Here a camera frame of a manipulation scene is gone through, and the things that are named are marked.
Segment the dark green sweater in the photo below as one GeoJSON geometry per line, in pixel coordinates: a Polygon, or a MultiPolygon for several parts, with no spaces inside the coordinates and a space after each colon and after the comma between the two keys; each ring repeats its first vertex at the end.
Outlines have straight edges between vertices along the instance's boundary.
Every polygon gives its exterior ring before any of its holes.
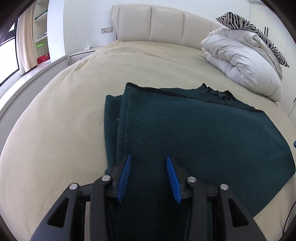
{"type": "Polygon", "coordinates": [[[186,209],[173,197],[167,157],[204,184],[228,184],[252,216],[295,173],[287,141],[261,110],[205,84],[155,89],[128,83],[108,95],[104,137],[109,168],[131,155],[122,204],[112,213],[114,240],[180,240],[186,209]]]}

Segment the beige bed sheet mattress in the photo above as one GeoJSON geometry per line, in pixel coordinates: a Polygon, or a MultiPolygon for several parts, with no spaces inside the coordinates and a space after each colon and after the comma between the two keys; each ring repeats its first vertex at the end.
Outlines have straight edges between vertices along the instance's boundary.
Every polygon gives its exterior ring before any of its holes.
{"type": "Polygon", "coordinates": [[[1,152],[1,217],[17,240],[29,240],[64,189],[88,184],[107,167],[103,114],[107,95],[126,83],[229,90],[264,111],[290,146],[295,127],[275,102],[237,85],[200,50],[169,43],[116,41],[55,76],[13,126],[1,152]]]}

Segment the white bedside table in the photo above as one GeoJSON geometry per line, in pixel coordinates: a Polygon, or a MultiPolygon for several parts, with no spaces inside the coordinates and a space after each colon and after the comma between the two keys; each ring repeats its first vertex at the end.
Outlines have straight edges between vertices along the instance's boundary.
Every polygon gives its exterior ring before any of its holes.
{"type": "Polygon", "coordinates": [[[76,63],[77,61],[86,58],[87,56],[94,53],[97,49],[98,48],[90,48],[90,49],[81,50],[81,51],[78,51],[76,53],[69,55],[70,64],[72,65],[72,64],[76,63]]]}

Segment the red box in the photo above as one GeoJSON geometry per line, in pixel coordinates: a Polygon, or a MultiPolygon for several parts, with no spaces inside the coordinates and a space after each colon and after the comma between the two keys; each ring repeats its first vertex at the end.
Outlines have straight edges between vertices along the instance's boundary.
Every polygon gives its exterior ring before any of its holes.
{"type": "Polygon", "coordinates": [[[39,58],[37,58],[37,64],[40,65],[48,60],[50,60],[50,54],[46,53],[46,54],[40,56],[39,58]]]}

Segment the black framed window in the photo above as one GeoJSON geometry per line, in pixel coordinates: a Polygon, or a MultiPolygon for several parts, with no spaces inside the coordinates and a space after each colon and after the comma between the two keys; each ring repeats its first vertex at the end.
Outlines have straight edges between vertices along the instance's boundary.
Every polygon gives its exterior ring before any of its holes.
{"type": "Polygon", "coordinates": [[[16,21],[11,26],[1,43],[1,86],[19,70],[16,53],[17,24],[18,22],[16,21]]]}

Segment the white folded duvet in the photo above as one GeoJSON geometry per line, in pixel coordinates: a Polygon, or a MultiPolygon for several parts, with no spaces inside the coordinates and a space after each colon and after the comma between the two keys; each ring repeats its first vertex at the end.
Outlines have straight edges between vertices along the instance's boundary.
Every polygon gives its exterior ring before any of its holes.
{"type": "Polygon", "coordinates": [[[272,101],[281,100],[282,68],[256,33],[220,27],[201,45],[206,60],[228,79],[272,101]]]}

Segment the beige curtain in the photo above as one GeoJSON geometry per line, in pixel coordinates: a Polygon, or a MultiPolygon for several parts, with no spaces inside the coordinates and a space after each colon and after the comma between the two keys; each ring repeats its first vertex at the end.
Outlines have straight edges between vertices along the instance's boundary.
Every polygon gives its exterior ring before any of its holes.
{"type": "Polygon", "coordinates": [[[33,38],[33,16],[36,2],[34,1],[18,18],[16,28],[16,55],[20,75],[37,66],[35,44],[33,38]]]}

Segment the cream padded headboard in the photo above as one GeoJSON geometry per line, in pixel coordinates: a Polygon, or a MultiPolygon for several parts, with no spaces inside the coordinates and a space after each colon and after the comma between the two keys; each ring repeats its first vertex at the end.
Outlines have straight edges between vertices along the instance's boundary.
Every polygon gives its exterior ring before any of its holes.
{"type": "Polygon", "coordinates": [[[201,50],[201,41],[221,24],[179,9],[148,4],[117,4],[111,21],[116,39],[152,41],[201,50]]]}

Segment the zebra print pillow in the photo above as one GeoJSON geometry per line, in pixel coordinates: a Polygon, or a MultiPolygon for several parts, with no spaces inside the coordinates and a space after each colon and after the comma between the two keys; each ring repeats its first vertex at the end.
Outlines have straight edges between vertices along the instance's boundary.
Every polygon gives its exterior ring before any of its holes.
{"type": "Polygon", "coordinates": [[[224,15],[217,17],[216,21],[231,30],[247,30],[257,34],[258,37],[260,37],[260,39],[262,39],[262,41],[265,42],[267,47],[269,47],[269,49],[272,51],[280,65],[287,68],[290,67],[288,61],[283,56],[281,51],[279,51],[276,45],[274,45],[274,43],[258,27],[256,27],[256,25],[248,21],[246,18],[228,11],[224,15]]]}

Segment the white wardrobe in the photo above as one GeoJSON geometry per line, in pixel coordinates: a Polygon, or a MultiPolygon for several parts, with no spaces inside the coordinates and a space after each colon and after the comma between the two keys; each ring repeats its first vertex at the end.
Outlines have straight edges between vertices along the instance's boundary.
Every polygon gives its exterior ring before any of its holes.
{"type": "Polygon", "coordinates": [[[250,22],[255,24],[281,51],[289,67],[282,66],[280,105],[292,116],[295,109],[295,42],[278,16],[261,1],[250,1],[250,22]]]}

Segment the wall power socket panel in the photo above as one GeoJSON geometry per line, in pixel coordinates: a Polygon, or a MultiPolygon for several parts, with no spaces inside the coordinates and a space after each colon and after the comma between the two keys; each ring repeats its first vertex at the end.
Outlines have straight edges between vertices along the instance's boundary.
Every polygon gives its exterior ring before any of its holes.
{"type": "Polygon", "coordinates": [[[112,33],[112,27],[101,28],[101,34],[112,33]]]}

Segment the white wall shelf unit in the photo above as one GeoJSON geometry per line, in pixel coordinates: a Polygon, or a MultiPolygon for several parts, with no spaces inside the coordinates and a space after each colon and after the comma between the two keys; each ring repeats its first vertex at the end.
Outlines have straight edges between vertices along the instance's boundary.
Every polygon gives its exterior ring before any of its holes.
{"type": "Polygon", "coordinates": [[[38,58],[36,46],[45,43],[46,53],[49,53],[47,38],[47,16],[49,0],[37,0],[33,15],[33,39],[36,59],[38,58]]]}

